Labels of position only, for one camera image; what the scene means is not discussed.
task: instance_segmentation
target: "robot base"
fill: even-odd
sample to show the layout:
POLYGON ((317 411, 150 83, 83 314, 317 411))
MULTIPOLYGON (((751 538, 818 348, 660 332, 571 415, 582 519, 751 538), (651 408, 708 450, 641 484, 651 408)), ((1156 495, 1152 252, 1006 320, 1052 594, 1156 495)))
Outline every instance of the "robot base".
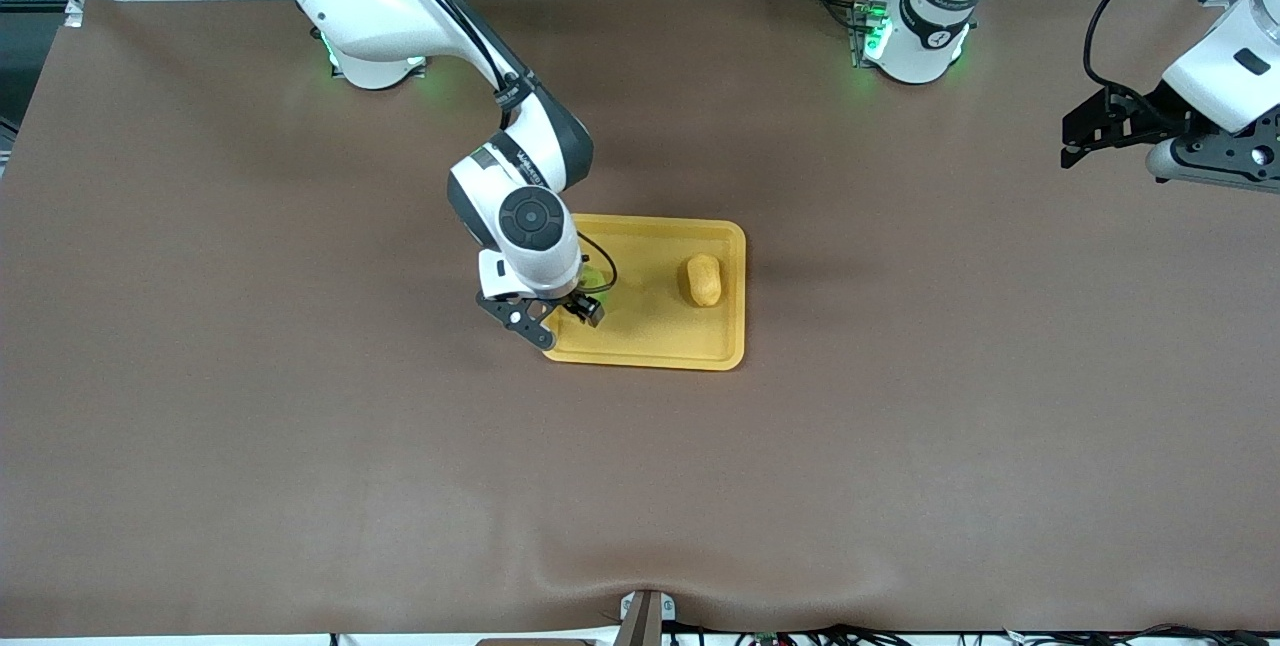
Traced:
POLYGON ((404 78, 424 75, 426 69, 426 58, 407 58, 403 61, 365 61, 353 58, 353 55, 339 52, 329 43, 325 46, 329 49, 329 63, 333 64, 334 75, 342 75, 351 81, 352 86, 358 86, 361 90, 389 90, 404 78))
POLYGON ((884 75, 901 81, 902 84, 928 84, 937 81, 960 58, 969 26, 954 38, 945 31, 940 32, 948 42, 942 49, 925 49, 919 36, 904 26, 902 0, 870 3, 884 4, 884 15, 878 19, 868 18, 870 31, 861 38, 860 63, 879 68, 884 75))

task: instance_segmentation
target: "table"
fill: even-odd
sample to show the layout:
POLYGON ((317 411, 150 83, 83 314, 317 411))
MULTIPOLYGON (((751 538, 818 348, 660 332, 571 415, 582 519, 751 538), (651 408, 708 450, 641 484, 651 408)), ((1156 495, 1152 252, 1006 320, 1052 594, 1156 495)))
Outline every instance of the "table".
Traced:
MULTIPOLYGON (((539 629, 640 586, 800 628, 1280 628, 1280 209, 1057 168, 1097 0, 938 84, 808 0, 475 0, 596 143, 577 212, 749 237, 731 374, 471 303, 477 73, 360 93, 291 3, 91 3, 0 182, 0 636, 539 629)), ((1216 12, 1117 0, 1149 86, 1216 12)))

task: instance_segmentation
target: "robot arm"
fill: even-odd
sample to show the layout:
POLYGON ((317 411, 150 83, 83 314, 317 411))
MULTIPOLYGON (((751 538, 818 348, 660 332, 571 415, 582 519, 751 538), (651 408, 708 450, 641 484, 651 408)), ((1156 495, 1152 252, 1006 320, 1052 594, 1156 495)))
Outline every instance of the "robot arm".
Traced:
POLYGON ((1139 98, 1105 86, 1062 118, 1062 168, 1098 148, 1155 145, 1166 180, 1280 194, 1280 0, 1238 0, 1139 98))
POLYGON ((864 43, 863 58, 905 84, 928 84, 946 72, 969 35, 978 0, 873 0, 886 17, 878 38, 864 43))
POLYGON ((384 90, 426 58, 453 55, 480 70, 502 125, 449 171, 447 196, 481 246, 476 302, 540 349, 541 321, 564 307, 599 324, 603 308, 579 287, 582 253, 559 191, 589 173, 591 137, 462 0, 297 0, 352 84, 384 90))

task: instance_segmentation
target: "wire bundle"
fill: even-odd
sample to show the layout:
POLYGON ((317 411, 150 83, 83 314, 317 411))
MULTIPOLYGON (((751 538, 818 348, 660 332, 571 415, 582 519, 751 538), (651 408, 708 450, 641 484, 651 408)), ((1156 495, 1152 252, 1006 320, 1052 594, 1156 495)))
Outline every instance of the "wire bundle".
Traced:
POLYGON ((1138 91, 1134 91, 1129 86, 1120 84, 1120 82, 1111 81, 1110 78, 1103 78, 1102 75, 1098 75, 1097 72, 1093 72, 1093 32, 1097 31, 1098 20, 1101 20, 1102 18, 1102 12, 1106 12, 1106 8, 1110 3, 1111 0, 1101 0, 1101 3, 1098 3, 1098 8, 1096 9, 1096 12, 1093 12, 1093 18, 1091 18, 1089 20, 1089 27, 1084 32, 1085 75, 1088 75, 1094 82, 1094 84, 1100 84, 1106 90, 1115 91, 1115 93, 1124 95, 1125 98, 1132 98, 1134 104, 1138 104, 1139 107, 1143 107, 1143 110, 1151 114, 1152 118, 1156 118, 1156 122, 1161 122, 1165 125, 1170 127, 1179 127, 1179 123, 1172 122, 1172 119, 1165 116, 1165 114, 1161 113, 1160 109, 1153 107, 1153 105, 1148 102, 1148 100, 1144 98, 1142 93, 1138 93, 1138 91))

